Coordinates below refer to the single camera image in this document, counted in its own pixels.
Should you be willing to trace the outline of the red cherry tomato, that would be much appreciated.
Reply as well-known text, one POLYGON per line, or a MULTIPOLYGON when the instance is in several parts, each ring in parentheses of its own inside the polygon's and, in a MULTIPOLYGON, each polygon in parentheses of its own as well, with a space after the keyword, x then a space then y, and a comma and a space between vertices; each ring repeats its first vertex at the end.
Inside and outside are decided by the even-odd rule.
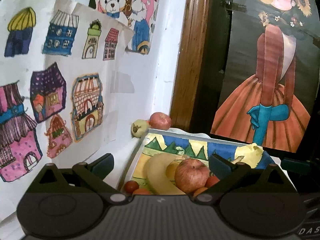
POLYGON ((205 187, 210 188, 210 187, 214 186, 215 184, 217 184, 219 181, 220 180, 219 180, 219 178, 217 178, 217 176, 210 176, 206 181, 205 187))
POLYGON ((134 180, 129 180, 124 185, 124 190, 128 194, 133 194, 137 189, 139 189, 139 184, 134 180))

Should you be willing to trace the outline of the small orange fruit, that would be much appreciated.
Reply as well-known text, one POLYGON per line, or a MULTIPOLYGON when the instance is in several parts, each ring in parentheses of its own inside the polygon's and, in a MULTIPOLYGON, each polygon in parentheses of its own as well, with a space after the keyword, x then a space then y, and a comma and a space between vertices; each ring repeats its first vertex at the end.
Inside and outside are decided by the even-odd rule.
POLYGON ((207 187, 201 187, 199 189, 197 189, 194 194, 193 194, 193 197, 196 197, 198 196, 199 194, 203 193, 204 191, 206 191, 208 188, 207 187))

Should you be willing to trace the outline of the orange small tomato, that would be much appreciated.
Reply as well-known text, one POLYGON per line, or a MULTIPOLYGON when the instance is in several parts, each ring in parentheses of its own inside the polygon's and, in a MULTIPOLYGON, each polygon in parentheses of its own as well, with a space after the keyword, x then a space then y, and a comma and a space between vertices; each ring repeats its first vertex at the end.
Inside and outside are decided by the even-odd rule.
POLYGON ((147 189, 136 189, 133 191, 132 195, 152 195, 152 193, 147 189))

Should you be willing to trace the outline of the yellow banana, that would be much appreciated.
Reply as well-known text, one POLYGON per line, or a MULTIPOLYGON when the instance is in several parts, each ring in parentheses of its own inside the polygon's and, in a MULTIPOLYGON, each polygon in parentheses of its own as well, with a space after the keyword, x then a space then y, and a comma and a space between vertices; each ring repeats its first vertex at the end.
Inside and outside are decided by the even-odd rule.
POLYGON ((159 153, 151 157, 145 164, 146 179, 149 187, 157 195, 162 196, 178 196, 185 195, 178 187, 176 187, 167 177, 167 167, 174 161, 185 160, 184 155, 175 155, 170 153, 159 153))

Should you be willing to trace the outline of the colourful drawing tray liner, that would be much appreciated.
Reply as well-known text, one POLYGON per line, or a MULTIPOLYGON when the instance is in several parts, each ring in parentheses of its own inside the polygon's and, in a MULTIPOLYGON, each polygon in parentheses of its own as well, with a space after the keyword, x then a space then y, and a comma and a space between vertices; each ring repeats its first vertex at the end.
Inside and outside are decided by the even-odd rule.
POLYGON ((209 165, 208 159, 214 153, 233 163, 238 161, 238 157, 243 156, 241 161, 256 169, 265 169, 267 165, 274 163, 270 155, 260 146, 235 145, 222 140, 203 141, 199 137, 188 139, 179 135, 148 133, 142 149, 137 153, 139 158, 130 167, 132 172, 128 173, 130 177, 127 180, 134 180, 141 189, 150 191, 144 166, 151 157, 163 152, 187 155, 205 165, 209 165))

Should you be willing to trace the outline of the red cherry tomato in tray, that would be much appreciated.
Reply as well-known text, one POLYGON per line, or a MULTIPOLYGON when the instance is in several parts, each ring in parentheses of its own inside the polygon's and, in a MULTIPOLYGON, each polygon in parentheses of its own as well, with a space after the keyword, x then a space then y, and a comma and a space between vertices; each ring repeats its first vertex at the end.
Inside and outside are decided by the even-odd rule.
POLYGON ((124 185, 124 190, 128 194, 133 194, 137 189, 139 189, 139 184, 134 180, 129 180, 124 185))

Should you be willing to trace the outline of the grey cardboard tray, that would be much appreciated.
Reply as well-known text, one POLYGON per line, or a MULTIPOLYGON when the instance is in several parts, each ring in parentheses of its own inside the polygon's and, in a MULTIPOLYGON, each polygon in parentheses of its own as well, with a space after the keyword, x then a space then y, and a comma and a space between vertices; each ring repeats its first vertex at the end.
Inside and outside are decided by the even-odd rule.
POLYGON ((196 196, 222 179, 222 170, 210 164, 217 154, 232 164, 244 163, 255 171, 279 165, 262 147, 217 140, 175 130, 149 129, 140 139, 120 178, 118 187, 157 195, 196 196))

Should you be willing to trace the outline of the background yellow-green fruit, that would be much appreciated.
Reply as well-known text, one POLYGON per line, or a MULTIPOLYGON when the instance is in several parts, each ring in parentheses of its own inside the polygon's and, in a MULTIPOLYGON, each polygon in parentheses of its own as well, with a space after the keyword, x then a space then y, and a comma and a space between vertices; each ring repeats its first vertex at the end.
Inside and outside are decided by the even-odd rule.
POLYGON ((131 125, 131 134, 136 138, 140 138, 148 131, 149 128, 150 125, 148 121, 137 119, 131 125))

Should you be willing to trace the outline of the background red apple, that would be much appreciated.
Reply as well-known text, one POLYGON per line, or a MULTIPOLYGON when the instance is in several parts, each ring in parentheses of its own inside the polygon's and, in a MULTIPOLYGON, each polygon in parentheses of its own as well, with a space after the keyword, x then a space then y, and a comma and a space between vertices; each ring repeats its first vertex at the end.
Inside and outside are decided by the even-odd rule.
POLYGON ((171 118, 162 112, 156 112, 150 116, 149 124, 154 129, 166 131, 171 127, 171 118))

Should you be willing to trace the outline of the lady in orange dress poster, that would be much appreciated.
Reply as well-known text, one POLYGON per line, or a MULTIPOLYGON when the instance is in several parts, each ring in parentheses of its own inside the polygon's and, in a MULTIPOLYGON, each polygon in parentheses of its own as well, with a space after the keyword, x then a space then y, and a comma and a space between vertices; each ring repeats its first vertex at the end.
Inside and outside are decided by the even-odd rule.
POLYGON ((255 73, 216 111, 211 133, 276 150, 296 152, 310 114, 295 96, 297 43, 306 36, 310 0, 259 0, 263 32, 255 73))

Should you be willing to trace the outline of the houses drawing paper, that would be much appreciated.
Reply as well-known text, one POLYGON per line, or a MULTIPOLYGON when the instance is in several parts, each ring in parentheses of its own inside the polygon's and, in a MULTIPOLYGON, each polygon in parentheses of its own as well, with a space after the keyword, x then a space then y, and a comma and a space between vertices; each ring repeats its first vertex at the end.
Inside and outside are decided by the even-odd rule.
POLYGON ((103 143, 132 36, 118 13, 71 0, 1 0, 1 219, 46 161, 103 143))

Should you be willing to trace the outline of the girl with bear drawing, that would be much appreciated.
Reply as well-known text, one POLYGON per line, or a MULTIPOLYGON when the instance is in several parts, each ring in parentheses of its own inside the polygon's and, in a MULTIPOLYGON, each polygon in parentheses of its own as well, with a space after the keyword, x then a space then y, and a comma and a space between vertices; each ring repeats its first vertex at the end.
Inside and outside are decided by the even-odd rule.
POLYGON ((90 0, 89 6, 127 25, 135 33, 129 51, 148 54, 155 28, 159 0, 90 0))

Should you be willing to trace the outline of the brown wooden frame post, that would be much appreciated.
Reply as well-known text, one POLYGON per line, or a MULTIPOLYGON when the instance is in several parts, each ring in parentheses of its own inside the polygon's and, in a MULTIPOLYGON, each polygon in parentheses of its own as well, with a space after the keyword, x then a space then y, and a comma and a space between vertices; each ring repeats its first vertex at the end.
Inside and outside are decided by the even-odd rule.
POLYGON ((170 117, 172 125, 190 128, 200 78, 210 0, 186 0, 170 117))

